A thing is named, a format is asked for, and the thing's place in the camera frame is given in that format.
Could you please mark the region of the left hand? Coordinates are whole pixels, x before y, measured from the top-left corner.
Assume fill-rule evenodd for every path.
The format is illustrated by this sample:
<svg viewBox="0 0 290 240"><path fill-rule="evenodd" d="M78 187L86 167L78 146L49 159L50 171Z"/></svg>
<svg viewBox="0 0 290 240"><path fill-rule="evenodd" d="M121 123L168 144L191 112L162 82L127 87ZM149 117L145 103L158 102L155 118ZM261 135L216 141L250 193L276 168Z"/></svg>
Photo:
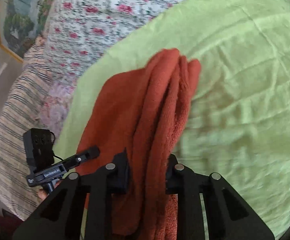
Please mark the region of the left hand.
<svg viewBox="0 0 290 240"><path fill-rule="evenodd" d="M54 184L53 184L53 187L56 188L59 184L61 183L61 180L58 180L56 181ZM47 197L48 197L49 193L46 192L43 188L40 188L38 190L38 197L41 199L41 200L45 200Z"/></svg>

